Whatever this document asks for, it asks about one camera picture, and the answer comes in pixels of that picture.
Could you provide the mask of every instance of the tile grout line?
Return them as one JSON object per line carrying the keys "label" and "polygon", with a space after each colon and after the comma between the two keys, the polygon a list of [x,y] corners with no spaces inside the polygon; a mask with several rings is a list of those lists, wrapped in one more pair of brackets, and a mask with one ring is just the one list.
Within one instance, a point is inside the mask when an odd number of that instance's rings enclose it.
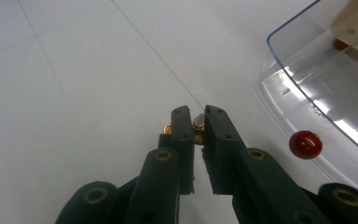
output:
{"label": "tile grout line", "polygon": [[185,84],[182,82],[182,80],[173,72],[173,70],[167,65],[167,63],[165,63],[165,61],[161,58],[161,56],[157,53],[157,51],[152,47],[152,45],[147,41],[147,39],[141,34],[141,32],[138,30],[138,28],[136,28],[136,26],[132,23],[132,21],[130,20],[130,18],[123,12],[123,10],[121,10],[121,8],[118,6],[118,4],[112,0],[112,3],[118,8],[118,10],[120,10],[121,14],[123,14],[123,16],[127,19],[127,21],[131,24],[131,26],[135,29],[135,31],[138,33],[138,35],[141,36],[141,38],[146,42],[146,44],[149,46],[149,48],[151,48],[153,50],[153,52],[155,52],[155,54],[158,56],[158,58],[164,63],[164,65],[168,68],[168,70],[170,70],[170,72],[173,74],[173,76],[179,81],[179,83],[182,85],[183,88],[185,88],[185,90],[188,92],[188,94],[190,94],[190,96],[196,101],[196,103],[200,106],[201,110],[203,110],[204,108],[202,107],[202,105],[200,104],[200,102],[196,99],[196,97],[191,93],[191,91],[185,86]]}
{"label": "tile grout line", "polygon": [[103,4],[100,5],[100,6],[94,7],[94,8],[92,8],[92,9],[89,9],[89,10],[87,10],[87,11],[85,11],[85,12],[80,13],[79,15],[73,17],[72,19],[70,19],[70,20],[68,20],[68,21],[64,21],[64,22],[62,22],[62,23],[60,23],[60,24],[57,24],[57,25],[54,25],[54,26],[52,26],[52,27],[50,27],[50,28],[48,28],[48,29],[46,29],[46,30],[42,30],[42,31],[40,31],[38,34],[35,34],[35,35],[42,35],[42,34],[48,32],[48,31],[50,31],[50,30],[52,30],[52,29],[55,29],[55,28],[60,27],[60,26],[63,26],[63,25],[65,25],[66,23],[68,23],[68,22],[70,22],[70,21],[74,21],[75,19],[77,19],[77,18],[79,18],[79,17],[82,17],[82,16],[84,16],[85,14],[87,14],[87,13],[93,11],[93,10],[97,10],[98,8],[104,7],[104,6],[108,5],[108,4],[110,4],[110,2],[103,3]]}
{"label": "tile grout line", "polygon": [[[54,68],[53,68],[53,66],[52,66],[52,64],[51,64],[51,61],[50,61],[50,59],[48,58],[48,55],[46,54],[45,49],[43,48],[42,43],[40,42],[39,37],[38,37],[38,35],[36,34],[36,31],[34,30],[34,27],[33,27],[33,25],[31,24],[31,21],[30,21],[29,18],[28,18],[27,13],[25,12],[24,8],[22,7],[22,4],[21,4],[20,0],[17,0],[17,1],[19,2],[20,7],[21,7],[21,9],[22,9],[22,12],[24,13],[24,15],[25,15],[25,17],[26,17],[28,23],[29,23],[30,26],[31,26],[31,29],[32,29],[33,32],[34,32],[34,36],[32,36],[32,37],[35,37],[37,43],[39,44],[39,47],[42,49],[42,52],[43,52],[43,54],[44,54],[44,56],[45,56],[45,58],[46,58],[46,61],[48,62],[48,66],[50,67],[51,72],[53,73],[53,75],[54,75],[54,77],[55,77],[55,79],[56,79],[56,81],[57,81],[57,83],[58,83],[58,85],[59,85],[59,87],[60,87],[60,90],[61,90],[61,92],[62,92],[63,98],[65,99],[66,103],[68,104],[69,109],[70,109],[72,115],[73,115],[74,118],[75,118],[76,125],[77,125],[77,127],[79,128],[79,130],[81,131],[81,134],[83,135],[83,138],[84,138],[85,141],[86,141],[87,148],[88,148],[89,151],[91,152],[92,157],[94,158],[94,160],[98,161],[98,160],[97,160],[97,157],[96,157],[95,154],[94,154],[94,151],[91,150],[91,146],[90,146],[90,143],[89,143],[89,139],[87,138],[87,136],[86,136],[86,134],[85,134],[83,128],[82,128],[81,125],[80,125],[80,122],[79,122],[79,120],[78,120],[78,118],[77,118],[77,115],[76,115],[76,113],[75,113],[75,110],[72,108],[71,104],[69,103],[68,97],[66,96],[65,91],[64,91],[63,88],[62,88],[62,84],[61,84],[61,82],[59,81],[59,79],[58,79],[58,77],[57,77],[57,74],[56,74],[56,72],[55,72],[55,70],[54,70]],[[101,165],[99,165],[98,167],[99,167],[99,169],[100,169],[101,174],[103,175],[103,178],[106,179],[106,175],[105,175],[105,173],[104,173],[104,171],[103,171],[103,168],[101,167]]]}
{"label": "tile grout line", "polygon": [[7,47],[5,47],[5,48],[3,48],[3,49],[0,49],[0,52],[3,52],[3,51],[5,51],[5,50],[7,50],[7,49],[10,49],[10,48],[12,48],[12,47],[14,47],[14,46],[16,46],[16,45],[19,45],[19,44],[22,43],[22,42],[25,42],[25,41],[27,41],[27,40],[29,40],[29,39],[34,38],[34,37],[35,37],[34,34],[33,34],[32,36],[26,37],[25,39],[22,39],[21,41],[19,41],[19,42],[17,42],[17,43],[14,43],[14,44],[12,44],[12,45],[10,45],[10,46],[7,46]]}

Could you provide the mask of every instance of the clear plastic container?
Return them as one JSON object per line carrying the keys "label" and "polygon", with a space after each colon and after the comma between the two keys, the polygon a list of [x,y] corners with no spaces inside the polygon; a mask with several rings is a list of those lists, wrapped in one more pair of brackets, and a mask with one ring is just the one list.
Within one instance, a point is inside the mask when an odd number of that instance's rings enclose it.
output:
{"label": "clear plastic container", "polygon": [[259,98],[290,137],[316,133],[313,160],[332,181],[358,188],[358,0],[313,3],[268,37]]}

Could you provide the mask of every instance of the brass screw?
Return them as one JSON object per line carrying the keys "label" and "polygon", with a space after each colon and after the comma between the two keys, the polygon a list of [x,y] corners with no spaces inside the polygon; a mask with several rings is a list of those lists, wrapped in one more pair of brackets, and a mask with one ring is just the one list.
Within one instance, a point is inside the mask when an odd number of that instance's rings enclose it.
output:
{"label": "brass screw", "polygon": [[193,120],[193,130],[194,130],[194,142],[197,145],[203,145],[204,139],[204,125],[205,125],[205,115],[199,114],[196,118]]}
{"label": "brass screw", "polygon": [[172,126],[171,126],[171,124],[165,125],[165,127],[164,127],[164,133],[169,134],[169,133],[171,133],[171,132],[172,132]]}

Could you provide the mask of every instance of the small gold object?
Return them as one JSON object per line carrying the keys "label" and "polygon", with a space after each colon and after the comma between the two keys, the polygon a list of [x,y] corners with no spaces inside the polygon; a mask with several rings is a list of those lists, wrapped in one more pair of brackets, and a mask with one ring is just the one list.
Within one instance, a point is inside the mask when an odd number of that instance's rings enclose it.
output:
{"label": "small gold object", "polygon": [[156,153],[156,159],[158,161],[167,161],[171,158],[172,154],[168,150],[161,150]]}
{"label": "small gold object", "polygon": [[204,125],[205,125],[205,115],[199,114],[196,118],[193,120],[193,130],[194,130],[194,142],[197,145],[203,145],[204,139]]}
{"label": "small gold object", "polygon": [[338,199],[340,202],[345,203],[346,205],[357,207],[358,206],[358,197],[345,189],[334,189],[333,195]]}
{"label": "small gold object", "polygon": [[171,126],[171,124],[165,125],[165,127],[164,127],[164,133],[171,133],[171,131],[172,131],[172,126]]}
{"label": "small gold object", "polygon": [[89,204],[96,204],[102,202],[107,197],[106,188],[89,189],[84,194],[84,202]]}
{"label": "small gold object", "polygon": [[266,158],[266,155],[263,152],[253,149],[248,151],[248,156],[257,161],[262,161]]}

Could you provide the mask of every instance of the floor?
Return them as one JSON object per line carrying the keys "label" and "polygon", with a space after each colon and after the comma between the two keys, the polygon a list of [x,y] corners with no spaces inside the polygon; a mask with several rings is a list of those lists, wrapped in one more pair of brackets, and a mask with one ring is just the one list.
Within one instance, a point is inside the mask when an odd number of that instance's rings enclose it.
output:
{"label": "floor", "polygon": [[[310,3],[0,0],[0,223],[53,223],[81,186],[125,184],[181,105],[224,108],[247,146],[316,190],[255,96],[268,34]],[[200,147],[195,177],[180,223],[238,223]]]}

